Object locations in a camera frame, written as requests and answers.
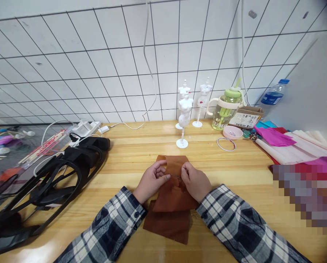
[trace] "blue bottle cap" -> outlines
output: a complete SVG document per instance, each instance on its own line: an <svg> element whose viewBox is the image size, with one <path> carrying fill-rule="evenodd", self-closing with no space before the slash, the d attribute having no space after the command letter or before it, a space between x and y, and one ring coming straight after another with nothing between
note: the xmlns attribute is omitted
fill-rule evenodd
<svg viewBox="0 0 327 263"><path fill-rule="evenodd" d="M279 81L279 83L281 83L281 84L288 84L289 81L290 81L290 80L288 80L288 79L281 79L281 80Z"/></svg>

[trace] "shirt cuff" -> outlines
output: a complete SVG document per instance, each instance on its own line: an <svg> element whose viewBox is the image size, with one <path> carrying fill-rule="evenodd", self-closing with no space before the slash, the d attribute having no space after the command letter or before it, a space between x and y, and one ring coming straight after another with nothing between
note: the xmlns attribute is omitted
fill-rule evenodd
<svg viewBox="0 0 327 263"><path fill-rule="evenodd" d="M145 214L145 209L125 186L104 207L118 225L127 224L135 230Z"/></svg>
<svg viewBox="0 0 327 263"><path fill-rule="evenodd" d="M209 226L217 217L222 217L228 209L234 209L234 206L236 208L237 198L238 196L227 186L221 184L205 196L196 211Z"/></svg>

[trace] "wooden table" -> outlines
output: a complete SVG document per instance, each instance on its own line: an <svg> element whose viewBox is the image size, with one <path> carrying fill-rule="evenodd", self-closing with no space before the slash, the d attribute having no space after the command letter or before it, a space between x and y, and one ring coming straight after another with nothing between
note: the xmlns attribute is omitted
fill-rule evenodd
<svg viewBox="0 0 327 263"><path fill-rule="evenodd" d="M157 155L186 155L195 168L203 170L213 186L226 184L249 202L268 225L286 238L312 262L327 262L327 235L322 229L306 227L300 213L294 212L289 198L283 196L273 182L268 166L271 159L252 141L236 141L234 152L221 150L216 139L222 132L211 127L211 119L203 126L191 124L185 129L189 142L179 149L176 141L181 131L177 121L149 122L139 130L118 125L104 134L111 140L112 149L102 170L86 189L49 225L35 241L0 255L0 262L53 262L67 245L89 227L101 207L117 191L126 186L134 189L147 167ZM231 149L228 141L220 141ZM26 216L31 210L24 210ZM51 211L39 211L29 225L44 222ZM143 223L129 240L118 262L236 262L229 251L207 229L196 211L191 212L192 227L188 245L177 243L143 230Z"/></svg>

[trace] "white dress form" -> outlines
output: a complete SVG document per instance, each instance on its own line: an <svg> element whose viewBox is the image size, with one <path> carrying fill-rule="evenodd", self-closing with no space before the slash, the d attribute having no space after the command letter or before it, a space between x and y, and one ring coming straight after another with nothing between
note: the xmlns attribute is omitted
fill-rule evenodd
<svg viewBox="0 0 327 263"><path fill-rule="evenodd" d="M181 115L178 118L179 126L182 127L182 138L176 142L178 148L187 148L188 141L184 139L184 129L188 126L190 121L190 111L193 107L193 99L189 99L189 95L186 94L183 100L179 101Z"/></svg>
<svg viewBox="0 0 327 263"><path fill-rule="evenodd" d="M198 120L193 122L193 126L197 128L203 126L203 124L199 121L201 109L207 106L207 101L208 101L207 95L212 90L212 86L208 84L208 79L209 77L207 77L207 81L204 85L200 85L200 98L198 99L198 103L197 103L199 107L199 115L198 115Z"/></svg>
<svg viewBox="0 0 327 263"><path fill-rule="evenodd" d="M179 87L179 100L183 100L184 97L189 94L190 88L187 87L187 80L184 80L183 87ZM179 123L176 124L176 128L181 130L182 127L179 125Z"/></svg>

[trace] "rubber band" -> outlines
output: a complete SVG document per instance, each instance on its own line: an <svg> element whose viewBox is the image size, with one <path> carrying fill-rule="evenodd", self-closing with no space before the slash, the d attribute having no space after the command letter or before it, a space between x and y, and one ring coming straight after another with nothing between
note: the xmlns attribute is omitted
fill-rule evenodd
<svg viewBox="0 0 327 263"><path fill-rule="evenodd" d="M219 140L227 140L227 141L230 141L231 143L233 143L233 145L234 145L234 149L233 149L233 150L226 150L225 148L223 148L223 147L218 143ZM234 150L237 148L237 145L235 144L234 141L232 141L231 139L225 138L225 137L218 138L216 142L217 142L217 145L218 145L222 150L224 150L224 151L226 151L226 152L232 152L232 151L234 151Z"/></svg>

